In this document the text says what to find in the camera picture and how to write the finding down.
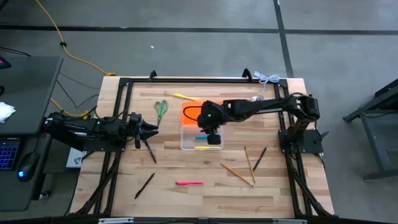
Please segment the green scissors handle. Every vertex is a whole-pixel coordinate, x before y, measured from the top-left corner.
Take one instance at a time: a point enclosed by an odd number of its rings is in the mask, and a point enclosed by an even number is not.
[[[159,126],[160,120],[169,109],[169,102],[167,102],[166,100],[157,101],[155,103],[155,109],[157,110],[157,125]]]

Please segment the concrete floor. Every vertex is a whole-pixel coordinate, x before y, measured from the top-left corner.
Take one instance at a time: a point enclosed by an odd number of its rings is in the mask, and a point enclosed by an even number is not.
[[[393,0],[280,0],[286,29],[397,30]],[[272,0],[85,0],[42,1],[60,26],[227,27],[277,29]],[[13,0],[0,12],[0,24],[50,25],[35,1]],[[62,32],[69,51],[120,75],[229,76],[244,68],[286,77],[279,34],[167,32]],[[52,31],[2,30],[0,45],[32,55],[61,55],[62,72],[99,87],[102,74],[68,58]],[[395,35],[287,35],[294,76],[320,102],[320,131],[335,213],[344,218],[398,222],[398,177],[363,182],[377,171],[362,124],[342,117],[397,78]],[[77,103],[97,94],[60,76]],[[59,86],[55,98],[68,111],[92,108],[92,99],[75,109]],[[53,105],[49,111],[56,110]],[[46,202],[1,219],[63,215],[73,195],[76,173],[56,176],[58,187]]]

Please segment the wooden table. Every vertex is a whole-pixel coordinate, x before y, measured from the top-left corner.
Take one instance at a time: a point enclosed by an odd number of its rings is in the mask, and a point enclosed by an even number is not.
[[[98,100],[99,116],[113,113],[119,77],[104,77]],[[288,79],[289,92],[305,93],[303,79]],[[156,124],[154,103],[169,101],[159,127],[159,134],[149,139],[157,158],[152,161],[144,144],[135,149],[134,141],[122,154],[114,195],[114,217],[224,217],[288,218],[294,217],[284,155],[280,152],[277,113],[256,115],[242,123],[224,126],[224,149],[220,151],[183,151],[180,149],[180,112],[186,100],[173,97],[181,93],[199,100],[250,99],[262,91],[258,84],[217,83],[135,83],[129,113],[141,113]],[[124,91],[120,109],[123,109]],[[265,97],[275,98],[274,89],[266,88]],[[252,188],[221,166],[227,164],[251,181],[244,152],[254,164],[265,146],[265,156],[255,171]],[[93,153],[81,168],[71,212],[88,200],[100,179],[103,152]],[[324,208],[333,213],[325,171],[319,158],[303,154],[307,184]],[[136,192],[149,176],[156,175],[134,200]],[[204,185],[176,186],[177,180],[204,181]],[[304,210],[299,192],[300,208]]]

